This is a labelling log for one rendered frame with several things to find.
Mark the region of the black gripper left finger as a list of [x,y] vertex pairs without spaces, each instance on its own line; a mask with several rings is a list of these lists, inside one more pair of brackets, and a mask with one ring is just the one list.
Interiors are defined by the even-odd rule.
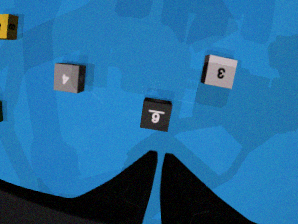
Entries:
[[21,188],[0,179],[0,224],[142,224],[156,175],[158,152],[74,198]]

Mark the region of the yellow block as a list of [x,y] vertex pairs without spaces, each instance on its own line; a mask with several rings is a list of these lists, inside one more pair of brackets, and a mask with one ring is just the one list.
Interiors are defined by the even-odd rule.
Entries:
[[19,16],[0,14],[0,39],[16,40]]

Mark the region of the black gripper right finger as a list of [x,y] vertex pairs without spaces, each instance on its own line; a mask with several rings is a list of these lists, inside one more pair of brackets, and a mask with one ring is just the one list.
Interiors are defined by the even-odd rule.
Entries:
[[254,224],[208,188],[174,153],[165,153],[161,224]]

